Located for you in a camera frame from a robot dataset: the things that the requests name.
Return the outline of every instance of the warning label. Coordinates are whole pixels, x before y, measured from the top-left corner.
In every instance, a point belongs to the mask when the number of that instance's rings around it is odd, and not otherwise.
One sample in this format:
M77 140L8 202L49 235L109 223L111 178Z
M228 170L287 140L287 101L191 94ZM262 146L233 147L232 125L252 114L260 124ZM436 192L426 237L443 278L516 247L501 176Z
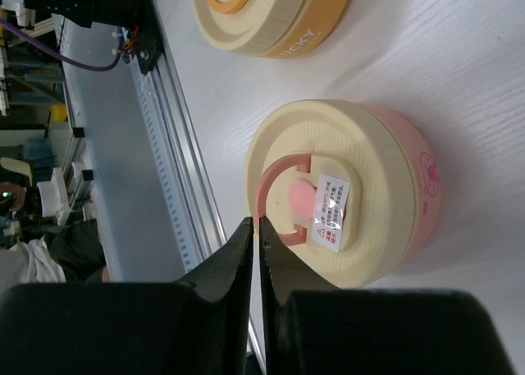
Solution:
M340 251L343 216L350 183L321 174L317 183L311 237L334 252Z

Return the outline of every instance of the shirt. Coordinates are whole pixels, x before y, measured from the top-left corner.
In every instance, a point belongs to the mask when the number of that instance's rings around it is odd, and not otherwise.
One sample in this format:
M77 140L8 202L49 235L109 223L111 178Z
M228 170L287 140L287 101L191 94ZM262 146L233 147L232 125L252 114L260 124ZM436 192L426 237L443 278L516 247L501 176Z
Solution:
M0 249L0 295L21 283L65 281L62 267L49 256L43 238Z

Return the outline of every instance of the pink handle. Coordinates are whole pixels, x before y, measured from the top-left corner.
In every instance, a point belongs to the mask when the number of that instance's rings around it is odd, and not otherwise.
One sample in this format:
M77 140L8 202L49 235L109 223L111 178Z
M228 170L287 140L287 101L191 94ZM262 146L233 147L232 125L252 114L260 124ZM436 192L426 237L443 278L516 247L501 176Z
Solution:
M266 202L268 193L277 177L289 168L297 166L301 172L310 172L312 155L309 153L296 153L283 156L270 165L262 174L257 185L256 213L257 221L266 215ZM301 245L306 243L307 230L302 226L295 226L295 233L279 234L283 244L287 246Z

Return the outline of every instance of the chair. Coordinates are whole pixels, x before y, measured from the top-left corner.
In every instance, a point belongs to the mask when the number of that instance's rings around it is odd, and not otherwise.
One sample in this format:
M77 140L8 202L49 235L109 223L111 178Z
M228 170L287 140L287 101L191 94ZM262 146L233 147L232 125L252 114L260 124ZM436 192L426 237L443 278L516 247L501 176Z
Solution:
M0 158L0 166L5 170L21 174L29 181L29 187L34 184L34 171L31 162L14 158Z

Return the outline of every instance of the beige lid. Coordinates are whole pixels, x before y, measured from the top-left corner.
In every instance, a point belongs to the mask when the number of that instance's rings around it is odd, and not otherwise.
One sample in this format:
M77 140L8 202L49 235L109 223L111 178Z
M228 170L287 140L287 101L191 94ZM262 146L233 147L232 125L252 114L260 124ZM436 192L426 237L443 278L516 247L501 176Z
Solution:
M415 198L404 153L385 126L365 107L346 101L301 101L277 109L260 125L248 152L245 197L251 215L261 175L294 153L346 161L360 179L361 199L355 239L339 253L309 235L306 244L290 249L340 287L362 286L397 266L413 232ZM294 232L298 222L286 201L297 174L280 174L267 196L267 216L279 233ZM317 185L318 176L312 169L308 179Z
M294 22L304 0L193 0L199 28L215 48L258 55Z

